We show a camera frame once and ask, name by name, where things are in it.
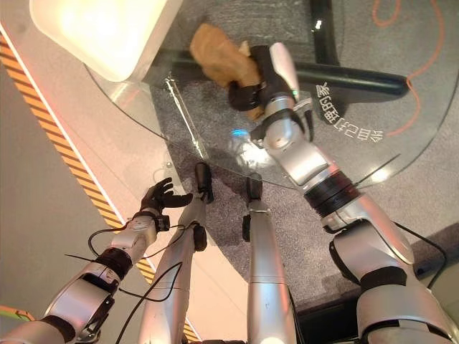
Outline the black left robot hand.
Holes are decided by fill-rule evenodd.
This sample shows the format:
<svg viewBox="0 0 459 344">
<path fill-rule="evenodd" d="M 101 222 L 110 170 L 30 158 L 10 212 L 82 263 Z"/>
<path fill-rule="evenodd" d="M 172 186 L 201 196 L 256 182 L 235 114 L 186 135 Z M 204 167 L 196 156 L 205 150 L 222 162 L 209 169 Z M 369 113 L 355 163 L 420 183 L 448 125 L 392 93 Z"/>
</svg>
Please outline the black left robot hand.
<svg viewBox="0 0 459 344">
<path fill-rule="evenodd" d="M 150 187 L 141 200 L 141 211 L 153 209 L 154 214 L 162 215 L 164 209 L 181 208 L 191 203 L 192 193 L 174 193 L 172 178 L 168 177 Z"/>
</svg>

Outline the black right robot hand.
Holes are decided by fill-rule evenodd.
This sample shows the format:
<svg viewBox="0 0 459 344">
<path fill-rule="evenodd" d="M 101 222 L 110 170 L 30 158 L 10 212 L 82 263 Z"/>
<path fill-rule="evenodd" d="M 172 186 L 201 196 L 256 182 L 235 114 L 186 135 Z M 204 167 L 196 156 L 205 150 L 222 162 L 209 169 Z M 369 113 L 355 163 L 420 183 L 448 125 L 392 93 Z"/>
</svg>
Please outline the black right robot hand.
<svg viewBox="0 0 459 344">
<path fill-rule="evenodd" d="M 266 115 L 283 109 L 292 110 L 299 99 L 299 82 L 293 59 L 287 47 L 276 42 L 270 46 L 250 48 L 250 57 L 257 66 L 261 81 L 240 87 L 231 82 L 229 103 L 239 111 L 262 108 Z"/>
</svg>

